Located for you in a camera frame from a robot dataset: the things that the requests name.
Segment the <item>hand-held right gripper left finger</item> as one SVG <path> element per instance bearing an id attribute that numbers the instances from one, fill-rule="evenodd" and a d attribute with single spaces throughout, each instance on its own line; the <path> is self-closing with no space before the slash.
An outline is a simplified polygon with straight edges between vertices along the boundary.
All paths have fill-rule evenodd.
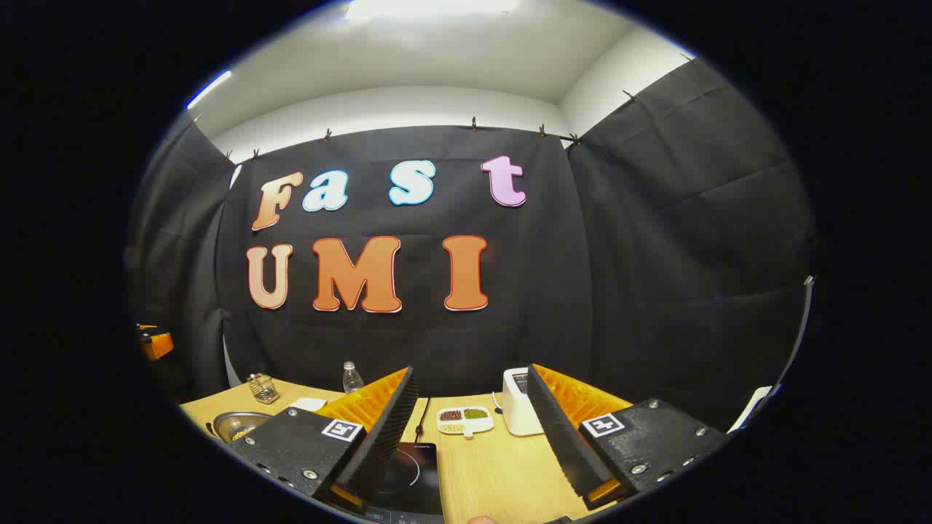
<path id="1" fill-rule="evenodd" d="M 406 366 L 316 411 L 283 409 L 229 448 L 307 498 L 363 510 L 382 488 L 417 398 Z"/>

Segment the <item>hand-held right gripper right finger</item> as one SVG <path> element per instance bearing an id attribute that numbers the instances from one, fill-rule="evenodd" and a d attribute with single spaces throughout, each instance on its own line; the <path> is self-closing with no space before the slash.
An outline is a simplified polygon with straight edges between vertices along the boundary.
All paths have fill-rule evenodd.
<path id="1" fill-rule="evenodd" d="M 629 402 L 542 365 L 527 368 L 526 392 L 566 481 L 589 510 L 675 480 L 727 436 L 669 402 Z"/>

